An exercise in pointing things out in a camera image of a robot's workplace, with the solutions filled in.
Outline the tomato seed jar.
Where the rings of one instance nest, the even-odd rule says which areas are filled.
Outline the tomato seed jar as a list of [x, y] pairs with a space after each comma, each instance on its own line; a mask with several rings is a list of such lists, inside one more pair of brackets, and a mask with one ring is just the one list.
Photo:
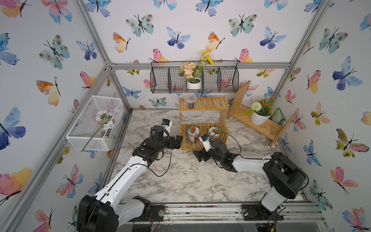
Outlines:
[[218, 127], [211, 127], [208, 130], [210, 140], [219, 139], [221, 136], [221, 130]]
[[196, 126], [191, 126], [187, 130], [188, 140], [191, 144], [199, 142], [200, 129]]

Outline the two-tier bamboo slat shelf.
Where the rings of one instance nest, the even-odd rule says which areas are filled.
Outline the two-tier bamboo slat shelf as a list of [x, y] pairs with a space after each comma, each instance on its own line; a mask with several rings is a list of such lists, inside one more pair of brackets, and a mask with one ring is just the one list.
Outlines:
[[[229, 106], [226, 97], [198, 98], [193, 109], [186, 107], [185, 99], [180, 98], [178, 104], [180, 133], [183, 136], [182, 150], [196, 150], [203, 147], [200, 141], [190, 142], [188, 138], [188, 129], [190, 127], [197, 127], [200, 135], [208, 133], [212, 127], [218, 127], [222, 131], [220, 139], [224, 143], [227, 141], [228, 129], [226, 119]], [[183, 123], [183, 113], [199, 113], [200, 116], [196, 119], [188, 120], [187, 123]]]

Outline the clear tub dark seeds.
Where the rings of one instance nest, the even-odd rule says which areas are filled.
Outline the clear tub dark seeds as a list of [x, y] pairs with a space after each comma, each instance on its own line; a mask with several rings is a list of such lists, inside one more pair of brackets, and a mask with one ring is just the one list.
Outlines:
[[197, 101], [197, 96], [194, 93], [188, 94], [185, 97], [185, 106], [186, 106], [186, 108], [187, 109], [194, 109], [195, 108], [196, 101]]

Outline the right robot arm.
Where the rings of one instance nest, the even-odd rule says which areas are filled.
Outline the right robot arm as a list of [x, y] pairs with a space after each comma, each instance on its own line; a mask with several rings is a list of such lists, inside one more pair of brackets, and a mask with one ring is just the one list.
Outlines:
[[221, 140], [201, 139], [203, 148], [194, 150], [199, 162], [213, 159], [217, 166], [234, 173], [265, 174], [270, 190], [260, 200], [258, 207], [272, 213], [286, 200], [295, 199], [307, 180], [306, 173], [281, 152], [271, 156], [253, 158], [231, 153]]

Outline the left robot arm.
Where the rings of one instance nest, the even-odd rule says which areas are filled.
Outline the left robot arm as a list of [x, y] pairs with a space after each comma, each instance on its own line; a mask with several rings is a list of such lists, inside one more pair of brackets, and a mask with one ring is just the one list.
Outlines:
[[150, 136], [132, 153], [124, 168], [94, 196], [86, 195], [79, 203], [76, 229], [79, 232], [115, 232], [135, 218], [147, 218], [150, 202], [134, 197], [130, 202], [120, 202], [130, 187], [150, 165], [158, 160], [164, 150], [180, 149], [183, 137], [170, 136], [165, 126], [153, 126]]

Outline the tilted wooden corner shelf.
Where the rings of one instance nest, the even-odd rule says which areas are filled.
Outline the tilted wooden corner shelf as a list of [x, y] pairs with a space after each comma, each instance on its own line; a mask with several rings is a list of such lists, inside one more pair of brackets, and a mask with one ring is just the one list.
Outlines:
[[283, 126], [270, 120], [270, 116], [260, 116], [257, 113], [253, 113], [250, 116], [245, 116], [244, 114], [248, 112], [249, 108], [242, 105], [242, 100], [250, 86], [250, 83], [251, 81], [247, 81], [237, 91], [230, 112], [227, 115], [227, 119], [233, 117], [241, 123], [266, 136], [271, 140], [270, 146], [272, 147], [272, 145], [279, 139], [279, 137], [283, 135], [283, 133], [289, 126], [290, 121], [293, 120], [297, 114], [294, 113], [289, 118], [288, 122]]

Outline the green seed packet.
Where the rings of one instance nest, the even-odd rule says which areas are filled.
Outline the green seed packet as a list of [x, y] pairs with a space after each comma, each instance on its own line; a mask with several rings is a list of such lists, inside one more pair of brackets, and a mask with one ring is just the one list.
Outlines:
[[277, 108], [276, 112], [272, 114], [270, 117], [270, 120], [277, 123], [280, 126], [283, 126], [284, 122], [286, 121], [286, 118], [280, 108]]

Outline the white pot orange flowers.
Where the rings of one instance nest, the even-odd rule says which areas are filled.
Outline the white pot orange flowers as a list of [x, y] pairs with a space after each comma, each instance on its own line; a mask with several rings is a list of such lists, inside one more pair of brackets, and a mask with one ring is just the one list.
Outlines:
[[254, 125], [261, 126], [273, 114], [274, 103], [274, 97], [265, 97], [259, 101], [253, 102], [250, 108], [244, 113], [244, 116], [250, 117], [250, 120]]

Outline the pink artificial flower stem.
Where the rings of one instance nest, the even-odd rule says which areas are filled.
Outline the pink artificial flower stem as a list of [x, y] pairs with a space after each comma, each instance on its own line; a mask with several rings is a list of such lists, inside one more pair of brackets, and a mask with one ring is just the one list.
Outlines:
[[95, 115], [95, 121], [100, 123], [100, 127], [92, 134], [92, 136], [89, 138], [87, 143], [84, 145], [84, 147], [81, 149], [81, 152], [84, 152], [91, 142], [91, 140], [95, 137], [95, 135], [101, 130], [104, 130], [103, 139], [106, 141], [108, 140], [107, 131], [112, 130], [114, 128], [115, 123], [113, 122], [113, 116], [114, 111], [112, 110], [99, 110]]

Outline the white pot beige flowers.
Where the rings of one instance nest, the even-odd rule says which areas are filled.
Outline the white pot beige flowers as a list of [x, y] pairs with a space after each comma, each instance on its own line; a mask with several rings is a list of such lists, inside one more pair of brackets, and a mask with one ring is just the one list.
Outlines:
[[179, 76], [185, 77], [188, 90], [203, 88], [203, 72], [207, 65], [214, 66], [209, 50], [204, 50], [197, 62], [187, 61], [181, 64]]

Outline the white mesh wall box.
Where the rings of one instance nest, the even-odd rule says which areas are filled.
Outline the white mesh wall box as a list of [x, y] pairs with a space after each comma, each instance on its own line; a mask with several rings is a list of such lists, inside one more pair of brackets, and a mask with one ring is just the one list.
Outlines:
[[85, 151], [110, 150], [123, 113], [123, 104], [120, 98], [96, 95], [90, 97], [66, 135], [67, 141], [74, 149], [81, 151], [92, 134], [100, 127], [100, 123], [95, 121], [95, 115], [99, 110], [112, 110], [115, 112], [113, 116], [114, 128], [107, 131], [107, 136], [109, 136], [107, 141], [107, 138], [103, 139], [104, 130], [101, 129], [91, 140]]

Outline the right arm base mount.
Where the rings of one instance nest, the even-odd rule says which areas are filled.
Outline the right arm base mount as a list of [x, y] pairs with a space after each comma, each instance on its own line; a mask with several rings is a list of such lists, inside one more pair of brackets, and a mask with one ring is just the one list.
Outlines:
[[242, 205], [242, 215], [245, 221], [284, 220], [283, 216], [278, 215], [277, 209], [271, 212], [261, 203]]

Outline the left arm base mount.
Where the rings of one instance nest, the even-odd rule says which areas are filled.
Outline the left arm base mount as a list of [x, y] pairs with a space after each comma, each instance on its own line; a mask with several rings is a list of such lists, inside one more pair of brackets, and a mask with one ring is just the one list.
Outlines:
[[141, 196], [135, 196], [130, 202], [121, 205], [118, 213], [122, 223], [149, 221], [151, 218], [163, 221], [165, 206], [152, 204]]

